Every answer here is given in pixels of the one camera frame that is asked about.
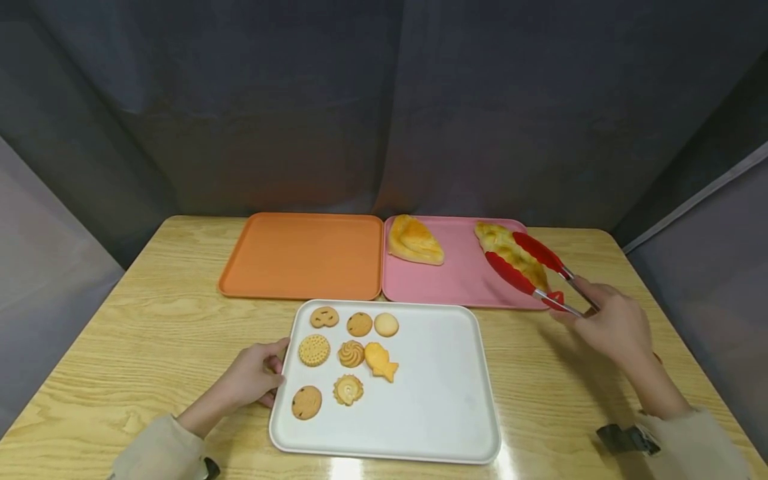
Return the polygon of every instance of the gray fabric wall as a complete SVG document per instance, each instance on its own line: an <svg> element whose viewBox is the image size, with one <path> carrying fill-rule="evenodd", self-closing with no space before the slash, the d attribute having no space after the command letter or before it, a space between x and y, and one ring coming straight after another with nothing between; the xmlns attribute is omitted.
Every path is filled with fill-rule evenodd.
<svg viewBox="0 0 768 480"><path fill-rule="evenodd" d="M768 161L629 260L763 458L768 458Z"/></svg>
<svg viewBox="0 0 768 480"><path fill-rule="evenodd" d="M24 0L0 2L0 137L124 266L173 189Z"/></svg>
<svg viewBox="0 0 768 480"><path fill-rule="evenodd" d="M32 4L184 214L610 230L768 45L762 0Z"/></svg>
<svg viewBox="0 0 768 480"><path fill-rule="evenodd" d="M768 51L611 231L624 246L768 141Z"/></svg>
<svg viewBox="0 0 768 480"><path fill-rule="evenodd" d="M0 437L123 270L0 138Z"/></svg>

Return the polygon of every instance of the swirl cookie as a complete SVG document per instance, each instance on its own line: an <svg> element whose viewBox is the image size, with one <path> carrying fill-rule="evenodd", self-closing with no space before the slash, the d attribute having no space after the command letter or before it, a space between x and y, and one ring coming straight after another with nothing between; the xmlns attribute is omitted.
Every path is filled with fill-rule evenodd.
<svg viewBox="0 0 768 480"><path fill-rule="evenodd" d="M323 326L335 326L339 322L339 314L329 306L321 306L310 315L310 323L316 329Z"/></svg>
<svg viewBox="0 0 768 480"><path fill-rule="evenodd" d="M392 336L400 329L400 324L391 313L380 313L373 321L373 328L381 336Z"/></svg>
<svg viewBox="0 0 768 480"><path fill-rule="evenodd" d="M344 342L339 349L339 362L350 369L361 364L365 358L364 348L355 340Z"/></svg>
<svg viewBox="0 0 768 480"><path fill-rule="evenodd" d="M322 335L310 335L299 344L299 359L306 366L322 365L330 353L331 345Z"/></svg>
<svg viewBox="0 0 768 480"><path fill-rule="evenodd" d="M299 420L309 420L320 411L323 394L313 386L303 386L293 396L291 411Z"/></svg>
<svg viewBox="0 0 768 480"><path fill-rule="evenodd" d="M373 320L368 313L358 312L346 322L346 331L351 336L366 336L371 331Z"/></svg>
<svg viewBox="0 0 768 480"><path fill-rule="evenodd" d="M351 406L362 397L362 383L354 375L344 375L333 384L333 396L341 405Z"/></svg>

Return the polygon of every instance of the red tongs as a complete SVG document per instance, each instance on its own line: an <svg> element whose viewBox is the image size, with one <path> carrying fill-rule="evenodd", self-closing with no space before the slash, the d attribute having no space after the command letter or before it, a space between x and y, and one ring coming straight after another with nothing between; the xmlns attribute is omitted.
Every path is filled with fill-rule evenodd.
<svg viewBox="0 0 768 480"><path fill-rule="evenodd" d="M531 256L538 260L542 265L562 276L579 295L584 297L584 300L587 300L595 312L600 311L599 305L581 291L574 281L576 276L563 264L560 257L555 255L552 250L549 250L543 243L526 233L512 232L512 237L523 250L530 253ZM536 288L530 280L520 273L520 270L514 268L496 253L486 252L485 259L491 264L493 270L496 270L496 273L514 288L523 293L527 293L534 298L540 299L545 305L552 309L560 310L561 312L570 312L576 316L584 316L572 306L565 304L562 292L547 293L544 290Z"/></svg>

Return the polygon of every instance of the wood grain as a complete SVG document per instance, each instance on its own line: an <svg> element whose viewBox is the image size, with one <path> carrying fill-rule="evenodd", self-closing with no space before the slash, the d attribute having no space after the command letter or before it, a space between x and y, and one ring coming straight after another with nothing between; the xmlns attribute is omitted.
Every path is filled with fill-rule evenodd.
<svg viewBox="0 0 768 480"><path fill-rule="evenodd" d="M301 304L236 300L216 283L242 218L172 217L0 442L4 478L98 478L152 419L179 413L237 351L290 332ZM654 347L691 402L706 406L742 454L766 466L613 239L599 230L531 229L577 273L610 283L648 312ZM581 298L556 276L555 288ZM546 313L474 310L502 422L502 452L482 467L358 460L277 451L269 411L251 406L208 438L224 478L647 478L641 458L618 461L597 443L607 422L628 424L637 400L610 362Z"/></svg>

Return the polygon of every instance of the pastry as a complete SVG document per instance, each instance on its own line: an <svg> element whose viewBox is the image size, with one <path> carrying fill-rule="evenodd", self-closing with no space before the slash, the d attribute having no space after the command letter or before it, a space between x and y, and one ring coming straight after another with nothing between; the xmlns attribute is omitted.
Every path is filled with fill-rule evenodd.
<svg viewBox="0 0 768 480"><path fill-rule="evenodd" d="M299 358L307 366L322 365L330 353L331 345L322 335L310 335L299 344Z"/></svg>
<svg viewBox="0 0 768 480"><path fill-rule="evenodd" d="M323 394L313 386L303 386L293 396L291 411L299 420L309 420L320 411L323 404Z"/></svg>
<svg viewBox="0 0 768 480"><path fill-rule="evenodd" d="M398 215L389 228L387 250L409 262L442 265L445 254L423 223L410 215Z"/></svg>
<svg viewBox="0 0 768 480"><path fill-rule="evenodd" d="M512 233L501 225L478 222L475 235L480 240L484 252L494 252L512 265L534 286L545 292L549 291L547 273L544 267L530 253L523 250Z"/></svg>
<svg viewBox="0 0 768 480"><path fill-rule="evenodd" d="M339 349L339 362L350 369L355 368L366 358L362 345L355 340L344 342Z"/></svg>
<svg viewBox="0 0 768 480"><path fill-rule="evenodd" d="M389 352L377 342L366 345L366 363L373 371L373 376L382 376L392 383L395 381L398 363L389 361Z"/></svg>
<svg viewBox="0 0 768 480"><path fill-rule="evenodd" d="M339 322L339 314L329 306L321 306L310 315L310 323L316 329L321 326L335 326Z"/></svg>
<svg viewBox="0 0 768 480"><path fill-rule="evenodd" d="M344 375L333 384L333 396L341 405L350 406L362 397L362 383L354 375Z"/></svg>
<svg viewBox="0 0 768 480"><path fill-rule="evenodd" d="M381 336L392 336L397 333L400 324L397 323L397 319L391 313L380 313L373 320L373 328Z"/></svg>
<svg viewBox="0 0 768 480"><path fill-rule="evenodd" d="M368 313L358 312L346 322L346 331L351 336L366 336L371 331L373 320Z"/></svg>

